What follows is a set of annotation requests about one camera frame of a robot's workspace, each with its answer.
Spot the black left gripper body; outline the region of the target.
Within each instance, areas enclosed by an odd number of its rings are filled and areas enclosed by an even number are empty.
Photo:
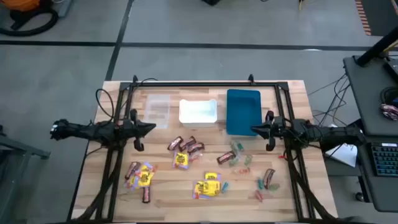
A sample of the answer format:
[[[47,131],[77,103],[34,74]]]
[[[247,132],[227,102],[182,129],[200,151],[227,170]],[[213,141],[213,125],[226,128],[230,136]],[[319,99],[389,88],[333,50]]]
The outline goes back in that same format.
[[[146,126],[143,122],[141,122],[137,118],[137,110],[132,109],[130,111],[130,123],[127,124],[127,137],[128,138],[135,138],[134,140],[134,148],[142,152],[144,151],[144,144],[141,143],[141,138],[143,138],[147,132],[146,132]]]

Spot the black laptop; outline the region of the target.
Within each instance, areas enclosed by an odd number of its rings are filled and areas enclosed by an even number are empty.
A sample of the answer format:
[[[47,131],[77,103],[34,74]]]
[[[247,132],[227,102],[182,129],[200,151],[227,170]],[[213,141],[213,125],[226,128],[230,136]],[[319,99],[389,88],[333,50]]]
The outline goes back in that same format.
[[[387,58],[383,67],[389,76],[398,83],[398,59]]]

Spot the dark mat with striped edge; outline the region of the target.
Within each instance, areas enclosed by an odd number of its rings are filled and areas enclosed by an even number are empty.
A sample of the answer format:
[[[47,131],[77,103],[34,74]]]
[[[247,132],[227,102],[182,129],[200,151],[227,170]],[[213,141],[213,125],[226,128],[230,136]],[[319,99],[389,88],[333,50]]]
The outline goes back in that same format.
[[[398,26],[398,0],[355,0],[366,35],[385,36]]]

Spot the black backlit keyboard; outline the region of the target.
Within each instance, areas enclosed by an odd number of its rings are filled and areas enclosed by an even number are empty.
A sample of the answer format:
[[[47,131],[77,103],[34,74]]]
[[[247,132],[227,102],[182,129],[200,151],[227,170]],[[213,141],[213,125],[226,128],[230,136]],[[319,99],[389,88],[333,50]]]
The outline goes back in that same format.
[[[398,177],[398,143],[369,143],[370,157],[377,176]]]

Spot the spare candy pile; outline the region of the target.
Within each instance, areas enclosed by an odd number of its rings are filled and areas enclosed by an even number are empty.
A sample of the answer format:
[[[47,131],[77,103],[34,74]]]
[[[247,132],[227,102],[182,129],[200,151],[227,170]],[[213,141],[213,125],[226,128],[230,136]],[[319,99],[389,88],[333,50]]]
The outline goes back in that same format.
[[[393,121],[398,121],[398,108],[392,105],[382,104],[380,109],[385,117]]]

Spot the grey metal table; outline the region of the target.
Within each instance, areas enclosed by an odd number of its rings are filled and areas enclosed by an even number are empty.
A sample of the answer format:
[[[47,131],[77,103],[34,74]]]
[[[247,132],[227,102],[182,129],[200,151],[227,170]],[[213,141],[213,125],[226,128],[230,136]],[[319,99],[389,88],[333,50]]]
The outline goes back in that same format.
[[[9,222],[17,189],[32,156],[48,159],[50,152],[7,137],[0,124],[0,224]]]

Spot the black pole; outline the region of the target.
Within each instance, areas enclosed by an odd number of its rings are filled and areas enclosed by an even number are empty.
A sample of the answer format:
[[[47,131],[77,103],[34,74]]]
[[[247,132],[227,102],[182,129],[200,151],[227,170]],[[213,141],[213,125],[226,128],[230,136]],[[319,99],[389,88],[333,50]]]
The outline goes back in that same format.
[[[398,26],[380,39],[374,44],[369,50],[367,50],[362,56],[355,59],[355,62],[360,67],[365,66],[374,57],[379,56],[383,52],[388,52],[398,44]]]

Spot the black aluminium table frame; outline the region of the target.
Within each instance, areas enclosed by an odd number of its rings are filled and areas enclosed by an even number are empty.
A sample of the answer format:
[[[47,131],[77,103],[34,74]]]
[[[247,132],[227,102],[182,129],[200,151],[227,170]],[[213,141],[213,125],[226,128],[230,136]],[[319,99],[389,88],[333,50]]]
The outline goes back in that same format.
[[[301,218],[315,218],[318,213],[291,178],[288,163],[279,159],[287,147],[277,140],[275,149],[266,151],[260,137],[239,137],[247,154],[253,156],[250,173],[236,175],[233,171],[242,164],[229,167],[219,165],[216,158],[230,149],[232,137],[226,132],[226,97],[229,89],[257,90],[261,93],[263,111],[272,110],[288,119],[312,119],[305,84],[289,81],[179,81],[143,83],[132,96],[132,107],[144,117],[148,95],[170,95],[170,118],[167,129],[152,130],[144,139],[144,151],[135,150],[128,141],[121,151],[107,152],[98,143],[90,143],[90,155],[83,161],[79,183],[71,204],[68,221],[76,223],[218,223],[218,222],[295,222]],[[211,100],[218,105],[216,126],[186,128],[178,118],[180,100]],[[188,169],[172,166],[175,152],[169,144],[178,136],[188,140],[194,136],[202,142],[203,156],[189,162]],[[134,191],[124,187],[124,176],[131,162],[148,162],[156,170],[150,183],[150,203],[142,202],[143,188]],[[267,169],[274,169],[271,184],[276,191],[260,190],[264,198],[258,201],[257,178],[263,179]],[[193,185],[205,180],[205,172],[221,174],[221,188],[229,183],[225,194],[208,199],[194,199]]]

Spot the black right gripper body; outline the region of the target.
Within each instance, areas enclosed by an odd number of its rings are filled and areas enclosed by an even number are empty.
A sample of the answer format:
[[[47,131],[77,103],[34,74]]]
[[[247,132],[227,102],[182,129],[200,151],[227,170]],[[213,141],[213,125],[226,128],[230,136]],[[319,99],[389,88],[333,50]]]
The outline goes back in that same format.
[[[276,146],[275,137],[280,139],[284,137],[284,118],[281,116],[275,116],[274,112],[269,110],[266,113],[265,130],[266,139],[268,140],[266,151],[273,151]]]

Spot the clear plastic bin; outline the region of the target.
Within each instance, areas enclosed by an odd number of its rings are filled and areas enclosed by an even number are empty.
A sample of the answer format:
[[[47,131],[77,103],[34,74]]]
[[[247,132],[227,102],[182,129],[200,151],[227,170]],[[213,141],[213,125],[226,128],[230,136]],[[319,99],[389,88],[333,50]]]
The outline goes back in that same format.
[[[157,129],[167,129],[170,118],[170,95],[148,95],[144,122],[155,123]]]

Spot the dark grey side table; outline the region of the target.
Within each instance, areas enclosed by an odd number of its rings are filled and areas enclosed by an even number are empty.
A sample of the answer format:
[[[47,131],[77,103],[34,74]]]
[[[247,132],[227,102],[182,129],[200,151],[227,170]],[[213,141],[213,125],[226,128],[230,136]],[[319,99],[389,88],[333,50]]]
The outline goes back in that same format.
[[[370,157],[369,143],[398,143],[398,137],[366,137],[366,142],[358,148],[359,168],[363,180],[363,195],[379,212],[398,213],[398,177],[377,176]]]

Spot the grey desk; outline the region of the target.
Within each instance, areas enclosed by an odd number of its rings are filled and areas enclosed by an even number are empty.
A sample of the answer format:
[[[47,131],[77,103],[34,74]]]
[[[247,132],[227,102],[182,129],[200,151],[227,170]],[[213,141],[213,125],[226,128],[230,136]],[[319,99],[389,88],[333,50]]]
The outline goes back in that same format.
[[[385,69],[386,61],[375,58],[361,67],[355,57],[343,59],[346,75],[358,107],[364,132],[369,136],[398,136],[398,121],[384,116],[380,110],[381,92],[398,83]]]

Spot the grey power strip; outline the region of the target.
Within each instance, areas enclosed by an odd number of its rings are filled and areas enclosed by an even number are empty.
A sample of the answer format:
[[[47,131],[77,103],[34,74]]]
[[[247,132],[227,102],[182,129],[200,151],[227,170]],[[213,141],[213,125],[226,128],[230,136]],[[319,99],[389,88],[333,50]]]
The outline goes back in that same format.
[[[52,0],[53,8],[59,17],[65,17],[72,5],[73,0]]]

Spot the orange shop vacuum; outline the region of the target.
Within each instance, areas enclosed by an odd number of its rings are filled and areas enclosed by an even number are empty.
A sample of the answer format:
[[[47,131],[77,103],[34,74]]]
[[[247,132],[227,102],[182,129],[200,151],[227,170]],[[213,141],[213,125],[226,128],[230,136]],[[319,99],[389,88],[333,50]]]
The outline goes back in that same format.
[[[13,11],[30,11],[40,6],[40,0],[0,0],[0,4]]]

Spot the white paper sheet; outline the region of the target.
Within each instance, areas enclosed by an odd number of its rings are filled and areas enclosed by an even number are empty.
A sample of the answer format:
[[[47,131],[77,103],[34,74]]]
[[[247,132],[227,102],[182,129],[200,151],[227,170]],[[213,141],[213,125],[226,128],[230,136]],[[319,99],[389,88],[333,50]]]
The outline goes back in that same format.
[[[358,148],[353,144],[341,144],[327,150],[324,155],[326,158],[334,159],[352,168],[356,167]]]

